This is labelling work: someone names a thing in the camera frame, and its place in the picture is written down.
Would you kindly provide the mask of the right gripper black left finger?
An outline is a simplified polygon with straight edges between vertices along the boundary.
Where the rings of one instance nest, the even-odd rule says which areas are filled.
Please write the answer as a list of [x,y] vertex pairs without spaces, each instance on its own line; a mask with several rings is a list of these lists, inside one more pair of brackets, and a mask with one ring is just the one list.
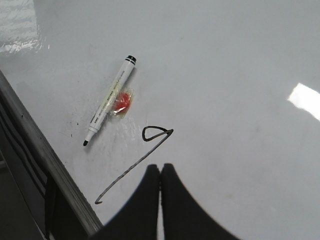
[[155,164],[146,171],[120,211],[90,240],[156,240],[160,171]]

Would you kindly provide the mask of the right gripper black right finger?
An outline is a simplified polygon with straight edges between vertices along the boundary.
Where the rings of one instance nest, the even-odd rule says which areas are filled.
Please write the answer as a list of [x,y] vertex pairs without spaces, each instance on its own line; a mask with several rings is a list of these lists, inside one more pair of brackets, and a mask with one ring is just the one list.
[[161,174],[161,205],[166,240],[237,240],[211,218],[184,186],[171,163]]

